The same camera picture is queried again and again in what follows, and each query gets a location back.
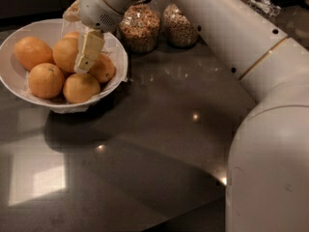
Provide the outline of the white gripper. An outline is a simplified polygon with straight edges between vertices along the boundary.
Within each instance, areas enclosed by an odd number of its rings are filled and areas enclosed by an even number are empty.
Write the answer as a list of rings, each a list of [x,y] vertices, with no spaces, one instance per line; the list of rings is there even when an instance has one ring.
[[[76,73],[87,73],[90,70],[105,43],[102,32],[115,31],[122,18],[123,16],[111,9],[104,0],[75,0],[64,11],[64,20],[81,20],[84,25],[96,29],[79,33],[78,53],[74,64]]]

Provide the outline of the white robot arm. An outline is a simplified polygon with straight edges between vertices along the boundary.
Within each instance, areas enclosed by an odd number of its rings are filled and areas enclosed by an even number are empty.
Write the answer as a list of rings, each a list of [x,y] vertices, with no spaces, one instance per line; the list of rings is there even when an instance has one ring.
[[[68,21],[116,29],[141,0],[78,0]],[[257,106],[228,158],[226,232],[309,232],[309,52],[239,0],[172,0]]]

